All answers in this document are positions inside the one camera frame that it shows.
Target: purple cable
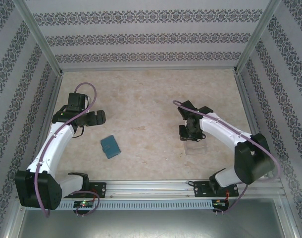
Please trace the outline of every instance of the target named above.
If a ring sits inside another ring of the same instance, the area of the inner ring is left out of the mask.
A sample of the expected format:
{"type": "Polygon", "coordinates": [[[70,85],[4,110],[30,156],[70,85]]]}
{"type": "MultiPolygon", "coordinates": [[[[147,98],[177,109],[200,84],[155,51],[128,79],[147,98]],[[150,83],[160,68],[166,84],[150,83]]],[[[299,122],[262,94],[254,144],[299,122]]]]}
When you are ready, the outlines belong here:
{"type": "MultiPolygon", "coordinates": [[[[195,110],[192,110],[192,109],[183,107],[183,106],[181,105],[182,103],[179,102],[179,101],[177,101],[177,100],[174,100],[174,101],[173,101],[173,104],[174,104],[174,105],[177,105],[179,108],[182,108],[182,109],[184,109],[184,110],[187,110],[187,111],[189,111],[189,112],[191,112],[191,113],[195,113],[195,114],[201,115],[201,116],[203,116],[203,117],[205,117],[205,118],[211,119],[211,120],[213,120],[213,121],[215,121],[215,122],[217,122],[217,123],[222,124],[224,127],[228,128],[228,129],[231,130],[232,132],[234,132],[234,133],[236,133],[237,135],[241,136],[243,139],[247,140],[247,141],[250,142],[252,145],[256,146],[257,148],[259,148],[260,150],[262,150],[265,154],[267,154],[267,155],[273,160],[273,162],[274,162],[274,164],[275,164],[275,167],[276,167],[276,169],[277,169],[277,174],[276,174],[273,178],[259,179],[258,181],[260,181],[260,182],[270,182],[270,181],[276,180],[276,179],[280,176],[280,174],[281,174],[281,167],[280,167],[279,162],[277,161],[277,159],[276,159],[273,155],[271,155],[270,152],[268,152],[268,151],[267,151],[265,148],[263,148],[261,145],[259,145],[258,143],[254,142],[254,141],[251,140],[250,138],[246,137],[246,136],[243,135],[240,131],[238,131],[238,130],[232,128],[232,127],[229,126],[228,124],[226,124],[226,123],[224,123],[223,121],[219,120],[219,118],[214,118],[214,117],[209,116],[209,115],[207,115],[207,114],[200,113],[200,112],[198,112],[198,111],[195,111],[195,110]]],[[[233,209],[233,208],[238,204],[238,202],[240,201],[240,199],[241,199],[241,198],[243,197],[243,195],[245,194],[247,188],[248,188],[248,185],[246,184],[245,189],[244,189],[243,192],[240,194],[240,196],[237,198],[237,200],[234,202],[234,204],[232,204],[232,206],[231,206],[230,208],[228,208],[228,209],[227,209],[225,212],[223,212],[223,213],[229,212],[231,209],[233,209]]]]}
{"type": "MultiPolygon", "coordinates": [[[[94,196],[97,197],[97,205],[96,205],[91,211],[89,211],[88,213],[82,214],[82,217],[86,217],[86,216],[90,215],[90,214],[93,213],[93,212],[98,208],[98,206],[100,205],[100,197],[98,196],[97,193],[91,192],[91,191],[76,191],[76,192],[73,192],[72,194],[76,194],[76,193],[90,193],[90,194],[92,194],[92,195],[94,195],[94,196]]],[[[80,215],[79,213],[77,213],[77,211],[78,211],[78,209],[79,209],[80,207],[81,207],[81,206],[78,206],[78,207],[76,208],[76,211],[75,211],[76,216],[80,215]]]]}
{"type": "Polygon", "coordinates": [[[44,150],[42,151],[41,153],[41,156],[39,158],[39,162],[38,162],[38,165],[37,165],[37,169],[36,169],[36,173],[34,175],[34,189],[36,191],[36,196],[37,196],[37,200],[38,200],[38,203],[39,203],[39,206],[42,210],[42,212],[44,213],[45,217],[49,217],[50,215],[50,210],[48,210],[48,212],[46,212],[45,208],[44,208],[44,205],[43,205],[43,202],[42,202],[42,199],[41,199],[41,196],[40,196],[40,192],[39,192],[39,186],[38,186],[38,177],[39,177],[39,171],[40,171],[40,167],[41,167],[41,162],[43,161],[43,157],[44,157],[44,154],[46,153],[50,143],[52,142],[52,140],[56,137],[56,135],[60,132],[60,130],[62,130],[63,127],[65,127],[66,125],[68,125],[70,122],[72,122],[73,120],[75,120],[76,118],[79,118],[81,115],[85,114],[93,105],[94,105],[94,102],[96,101],[96,97],[97,97],[97,91],[96,91],[96,88],[93,84],[91,83],[88,83],[88,82],[84,82],[84,83],[80,83],[76,88],[75,88],[75,91],[74,93],[76,93],[77,89],[82,86],[82,85],[90,85],[93,90],[94,90],[94,98],[93,98],[93,101],[92,103],[89,104],[89,106],[86,108],[86,110],[82,111],[81,113],[79,113],[78,115],[76,115],[75,117],[71,118],[70,120],[68,120],[66,123],[64,123],[62,126],[59,127],[59,129],[56,130],[56,132],[50,137],[50,139],[48,140],[48,142],[46,143],[45,147],[44,147],[44,150]]]}

